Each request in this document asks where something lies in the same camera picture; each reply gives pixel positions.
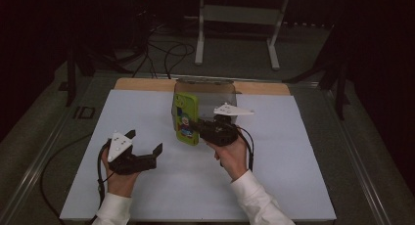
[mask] person's left hand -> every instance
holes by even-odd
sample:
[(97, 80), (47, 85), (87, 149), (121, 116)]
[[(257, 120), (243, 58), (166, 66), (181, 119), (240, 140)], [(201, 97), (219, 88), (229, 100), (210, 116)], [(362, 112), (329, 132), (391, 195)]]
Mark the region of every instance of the person's left hand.
[(110, 177), (107, 181), (108, 192), (117, 196), (130, 198), (132, 190), (134, 189), (135, 181), (137, 180), (140, 172), (130, 175), (119, 175), (114, 173), (112, 170), (110, 170), (108, 165), (108, 150), (109, 148), (104, 149), (101, 157), (101, 161), (103, 162), (107, 171), (107, 177)]

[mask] white sleeve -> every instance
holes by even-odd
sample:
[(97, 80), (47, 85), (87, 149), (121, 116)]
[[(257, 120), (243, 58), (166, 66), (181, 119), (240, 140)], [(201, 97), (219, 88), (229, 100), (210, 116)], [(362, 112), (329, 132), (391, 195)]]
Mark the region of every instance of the white sleeve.
[(93, 225), (127, 224), (132, 199), (106, 193)]
[(265, 192), (250, 170), (234, 181), (231, 188), (251, 225), (294, 225), (294, 222), (280, 210), (274, 197)]

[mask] person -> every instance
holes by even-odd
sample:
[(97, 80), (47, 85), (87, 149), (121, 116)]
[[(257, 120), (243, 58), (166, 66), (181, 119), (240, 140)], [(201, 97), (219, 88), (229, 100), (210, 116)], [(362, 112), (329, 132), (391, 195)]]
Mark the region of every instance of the person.
[[(247, 168), (247, 146), (239, 137), (234, 143), (218, 147), (206, 142), (215, 150), (214, 157), (231, 177), (231, 188), (235, 192), (239, 206), (248, 216), (252, 225), (274, 224), (294, 225), (279, 208), (275, 198), (268, 194)], [(108, 167), (108, 150), (103, 153), (102, 161), (107, 175), (113, 174)], [(132, 175), (114, 174), (108, 179), (108, 190), (97, 212), (94, 225), (126, 224), (129, 220), (131, 193), (139, 173)]]

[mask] floor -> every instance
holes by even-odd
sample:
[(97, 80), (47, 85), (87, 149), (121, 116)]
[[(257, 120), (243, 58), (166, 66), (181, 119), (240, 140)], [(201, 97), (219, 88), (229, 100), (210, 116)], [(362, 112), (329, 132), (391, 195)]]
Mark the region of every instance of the floor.
[[(173, 78), (201, 76), (281, 82), (312, 67), (329, 33), (316, 27), (283, 26), (276, 45), (281, 69), (274, 71), (270, 68), (263, 35), (224, 35), (208, 30), (204, 63), (195, 66), (194, 31), (170, 33), (160, 29), (149, 41), (152, 63), (147, 60), (140, 67), (141, 57), (123, 66), (131, 71), (140, 68), (136, 77), (167, 78), (166, 68), (171, 69)], [(66, 81), (66, 64), (58, 68), (55, 81), (0, 144), (0, 224), (27, 224), (28, 219), (30, 224), (59, 224), (56, 214), (65, 203), (108, 92), (118, 78), (131, 75), (114, 72), (98, 63), (96, 67), (99, 69), (93, 77), (78, 75), (77, 96), (70, 107), (66, 107), (67, 93), (58, 91), (61, 82)], [(332, 92), (317, 86), (321, 75), (289, 87), (299, 105), (338, 219), (298, 221), (298, 224), (414, 224), (413, 195), (356, 97), (352, 82), (346, 85), (346, 119), (341, 121), (333, 110)], [(96, 112), (92, 118), (77, 118), (76, 107), (94, 108)]]

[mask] white tabletop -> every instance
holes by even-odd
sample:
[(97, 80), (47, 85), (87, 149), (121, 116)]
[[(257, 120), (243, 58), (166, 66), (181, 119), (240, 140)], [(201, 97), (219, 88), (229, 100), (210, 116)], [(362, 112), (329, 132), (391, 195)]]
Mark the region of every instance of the white tabletop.
[[(203, 141), (175, 137), (172, 92), (111, 91), (61, 213), (88, 220), (98, 209), (96, 161), (115, 131), (135, 129), (133, 154), (163, 143), (156, 169), (140, 174), (133, 192), (133, 221), (248, 221), (229, 187), (230, 178)], [(333, 210), (300, 112), (292, 96), (237, 95), (254, 115), (237, 124), (254, 138), (254, 175), (293, 220), (333, 220)]]

